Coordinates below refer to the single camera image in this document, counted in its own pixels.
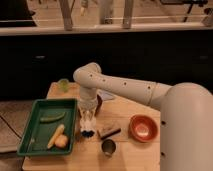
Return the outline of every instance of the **potato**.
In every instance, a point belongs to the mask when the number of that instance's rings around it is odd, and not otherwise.
[[[55,146],[58,148],[65,148],[68,144],[68,137],[64,134],[59,135],[55,140]]]

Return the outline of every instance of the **dark cup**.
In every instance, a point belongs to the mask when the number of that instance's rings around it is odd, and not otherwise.
[[[101,148],[106,156],[111,157],[116,150],[116,144],[113,140],[106,139],[103,141]]]

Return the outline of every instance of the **green tray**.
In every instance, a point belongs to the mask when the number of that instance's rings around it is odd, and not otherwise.
[[[41,123],[40,118],[57,116],[65,112],[58,121]],[[71,153],[74,142],[75,118],[77,114],[76,99],[40,99],[33,104],[28,123],[25,127],[17,154],[19,156],[67,155]],[[65,125],[64,134],[69,138],[69,144],[63,148],[47,149],[49,139],[59,124]]]

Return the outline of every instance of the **green vegetable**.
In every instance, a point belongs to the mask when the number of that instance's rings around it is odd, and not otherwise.
[[[41,117],[40,118],[40,122],[41,123],[48,123],[48,122],[55,122],[58,121],[60,119],[62,119],[65,116],[66,112],[64,113],[60,113],[56,116],[46,116],[46,117]]]

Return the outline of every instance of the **green cup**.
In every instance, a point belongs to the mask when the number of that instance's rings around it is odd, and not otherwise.
[[[58,81],[58,88],[60,91],[66,93],[69,90],[69,80],[67,78],[62,78]]]

